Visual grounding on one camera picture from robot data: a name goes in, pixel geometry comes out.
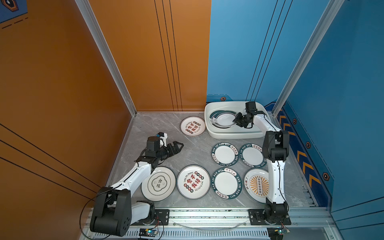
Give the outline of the green red ring plate back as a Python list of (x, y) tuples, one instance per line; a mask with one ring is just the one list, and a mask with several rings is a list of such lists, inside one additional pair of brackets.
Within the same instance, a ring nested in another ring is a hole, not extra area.
[(210, 115), (211, 124), (219, 129), (228, 129), (234, 126), (236, 123), (234, 120), (236, 119), (237, 113), (233, 111), (214, 111)]

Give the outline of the white red text plate back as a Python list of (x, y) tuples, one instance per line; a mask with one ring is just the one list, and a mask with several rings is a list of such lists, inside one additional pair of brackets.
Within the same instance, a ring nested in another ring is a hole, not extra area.
[(180, 130), (188, 137), (197, 137), (204, 133), (206, 124), (202, 118), (191, 116), (182, 120)]

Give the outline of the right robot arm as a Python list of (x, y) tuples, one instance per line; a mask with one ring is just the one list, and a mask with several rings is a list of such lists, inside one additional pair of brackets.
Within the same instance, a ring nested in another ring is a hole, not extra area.
[(289, 156), (289, 133), (275, 126), (260, 111), (246, 115), (237, 113), (233, 122), (243, 128), (248, 128), (248, 125), (257, 126), (264, 134), (262, 154), (267, 161), (270, 183), (266, 203), (270, 208), (284, 207), (288, 211), (284, 190), (284, 171)]

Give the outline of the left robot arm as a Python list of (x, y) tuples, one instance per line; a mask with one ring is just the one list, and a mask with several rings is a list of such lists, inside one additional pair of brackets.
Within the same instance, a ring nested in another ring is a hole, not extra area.
[(147, 145), (135, 161), (133, 168), (117, 183), (102, 187), (93, 198), (95, 201), (90, 231), (109, 236), (124, 236), (132, 223), (143, 220), (150, 224), (156, 217), (152, 202), (132, 203), (132, 196), (159, 164), (179, 154), (183, 143), (167, 144), (167, 134), (148, 137)]

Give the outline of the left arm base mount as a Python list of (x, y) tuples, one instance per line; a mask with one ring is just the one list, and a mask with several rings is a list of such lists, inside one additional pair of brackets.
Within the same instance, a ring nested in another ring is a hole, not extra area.
[(170, 210), (169, 209), (155, 209), (155, 212), (148, 218), (132, 223), (132, 226), (155, 226), (158, 222), (160, 226), (167, 226), (169, 224)]

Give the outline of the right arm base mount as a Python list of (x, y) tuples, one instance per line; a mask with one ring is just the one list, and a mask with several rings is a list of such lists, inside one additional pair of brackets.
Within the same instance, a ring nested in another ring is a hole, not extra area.
[(287, 210), (283, 209), (249, 209), (249, 219), (251, 225), (285, 225), (292, 224)]

